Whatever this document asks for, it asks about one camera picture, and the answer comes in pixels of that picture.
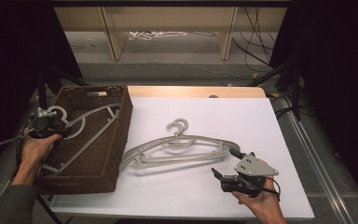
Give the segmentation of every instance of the hanger hook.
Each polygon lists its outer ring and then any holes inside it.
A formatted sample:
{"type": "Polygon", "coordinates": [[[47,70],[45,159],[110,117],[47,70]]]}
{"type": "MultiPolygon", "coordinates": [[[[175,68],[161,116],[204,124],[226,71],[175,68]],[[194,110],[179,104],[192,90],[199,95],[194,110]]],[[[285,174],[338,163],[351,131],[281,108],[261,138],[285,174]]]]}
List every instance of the hanger hook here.
{"type": "Polygon", "coordinates": [[[170,129],[172,126],[176,126],[179,128],[179,131],[175,132],[175,137],[177,137],[177,136],[179,136],[179,134],[181,134],[182,132],[184,132],[187,129],[188,122],[185,119],[176,119],[167,125],[167,129],[170,129]]]}

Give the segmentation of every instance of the wicker basket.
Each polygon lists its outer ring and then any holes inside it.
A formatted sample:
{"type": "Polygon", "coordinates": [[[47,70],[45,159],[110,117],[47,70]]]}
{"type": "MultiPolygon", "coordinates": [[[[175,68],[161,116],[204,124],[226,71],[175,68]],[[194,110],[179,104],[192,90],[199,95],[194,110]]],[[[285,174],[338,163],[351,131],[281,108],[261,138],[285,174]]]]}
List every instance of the wicker basket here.
{"type": "MultiPolygon", "coordinates": [[[[92,109],[121,103],[117,119],[59,175],[44,171],[35,183],[48,194],[87,194],[112,192],[116,188],[118,166],[127,143],[132,103],[127,87],[65,87],[55,105],[67,112],[71,121],[92,109]]],[[[100,110],[86,117],[84,130],[72,139],[64,139],[48,154],[46,164],[60,168],[111,119],[100,110]]],[[[79,129],[81,122],[73,126],[79,129]]]]}

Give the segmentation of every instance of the human hand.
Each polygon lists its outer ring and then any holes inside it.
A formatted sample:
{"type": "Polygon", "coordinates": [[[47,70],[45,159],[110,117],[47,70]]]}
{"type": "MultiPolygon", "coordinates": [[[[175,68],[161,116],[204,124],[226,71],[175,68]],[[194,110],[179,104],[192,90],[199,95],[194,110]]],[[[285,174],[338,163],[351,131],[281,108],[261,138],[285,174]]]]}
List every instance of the human hand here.
{"type": "Polygon", "coordinates": [[[27,136],[22,143],[21,164],[12,185],[32,186],[43,157],[50,150],[52,144],[61,139],[59,134],[53,134],[44,139],[27,136]]]}
{"type": "MultiPolygon", "coordinates": [[[[265,189],[275,190],[273,176],[268,176],[264,183],[265,189]]],[[[245,204],[262,223],[286,223],[279,205],[278,197],[275,194],[262,191],[257,197],[250,198],[240,192],[233,191],[238,199],[238,204],[245,204]]]]}

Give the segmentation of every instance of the white cable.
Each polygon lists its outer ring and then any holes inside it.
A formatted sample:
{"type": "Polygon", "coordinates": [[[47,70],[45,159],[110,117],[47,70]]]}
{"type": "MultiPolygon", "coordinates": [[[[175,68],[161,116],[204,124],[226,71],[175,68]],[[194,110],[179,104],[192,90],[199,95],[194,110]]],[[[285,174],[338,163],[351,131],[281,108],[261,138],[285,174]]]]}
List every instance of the white cable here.
{"type": "Polygon", "coordinates": [[[194,35],[206,35],[206,36],[216,36],[216,34],[212,32],[189,32],[194,35]]]}
{"type": "Polygon", "coordinates": [[[129,38],[129,40],[134,39],[143,39],[143,40],[152,40],[152,37],[148,36],[145,32],[130,32],[132,37],[129,38]]]}
{"type": "MultiPolygon", "coordinates": [[[[126,50],[128,53],[130,53],[130,51],[124,46],[124,50],[126,50]]],[[[161,62],[154,62],[154,61],[150,61],[150,62],[139,62],[137,60],[134,60],[136,63],[161,63],[161,62]]],[[[204,67],[201,67],[201,66],[197,66],[197,65],[190,65],[190,64],[187,64],[187,63],[175,63],[175,64],[180,64],[182,66],[186,66],[186,67],[194,67],[194,68],[200,68],[200,69],[203,69],[209,73],[213,73],[213,74],[228,74],[228,75],[232,75],[234,77],[240,77],[240,78],[249,78],[249,79],[255,79],[254,77],[242,77],[240,75],[236,75],[236,74],[233,74],[233,73],[229,73],[229,72],[214,72],[214,71],[211,71],[211,70],[208,70],[207,68],[204,68],[204,67]]]]}
{"type": "Polygon", "coordinates": [[[156,37],[176,37],[186,35],[185,32],[157,32],[156,37]]]}

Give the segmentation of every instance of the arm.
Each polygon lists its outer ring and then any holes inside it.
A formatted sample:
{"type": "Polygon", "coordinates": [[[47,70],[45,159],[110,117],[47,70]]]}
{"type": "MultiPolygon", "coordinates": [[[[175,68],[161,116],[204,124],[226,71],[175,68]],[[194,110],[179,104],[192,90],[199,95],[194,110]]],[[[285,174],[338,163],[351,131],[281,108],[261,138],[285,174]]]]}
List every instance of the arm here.
{"type": "MultiPolygon", "coordinates": [[[[274,182],[272,181],[273,176],[269,176],[269,178],[266,178],[264,188],[275,190],[274,182]]],[[[262,223],[286,223],[283,218],[278,197],[275,194],[262,191],[260,195],[255,198],[250,198],[237,191],[233,191],[232,194],[238,199],[238,204],[245,204],[249,207],[262,223]]]]}
{"type": "Polygon", "coordinates": [[[22,146],[21,164],[12,186],[0,197],[0,223],[32,223],[32,211],[37,194],[34,176],[51,144],[61,139],[54,134],[45,139],[27,137],[22,146]]]}

